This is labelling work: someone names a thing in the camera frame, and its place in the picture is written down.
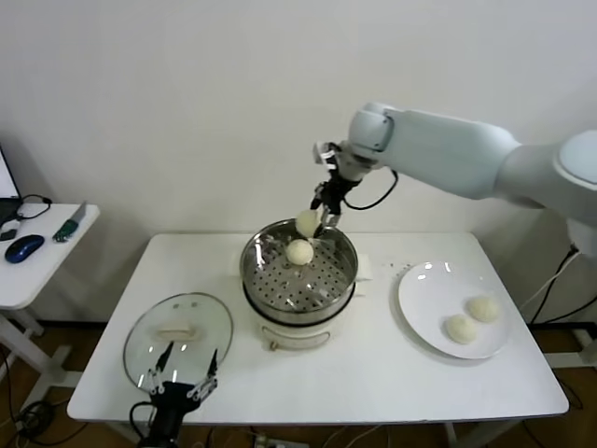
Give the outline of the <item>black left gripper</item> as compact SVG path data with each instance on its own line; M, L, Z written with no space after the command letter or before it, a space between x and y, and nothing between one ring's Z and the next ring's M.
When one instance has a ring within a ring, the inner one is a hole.
M162 374L171 356L174 343L169 342L153 368L147 372L150 380L151 403L156 412L149 426L149 439L177 439L186 414L196 411L203 399L217 388L217 355L213 352L205 377L197 384L165 382Z

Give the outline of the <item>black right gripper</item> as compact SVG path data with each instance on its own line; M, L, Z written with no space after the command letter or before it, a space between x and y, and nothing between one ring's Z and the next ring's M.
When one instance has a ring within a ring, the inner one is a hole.
M338 169L329 172L329 179L320 183L314 189L314 195L310 203L311 210L317 210L322 204L323 208L319 224L315 230L315 237L321 238L327 228L336 228L341 214L341 202L345 196L359 185L359 181L344 178Z

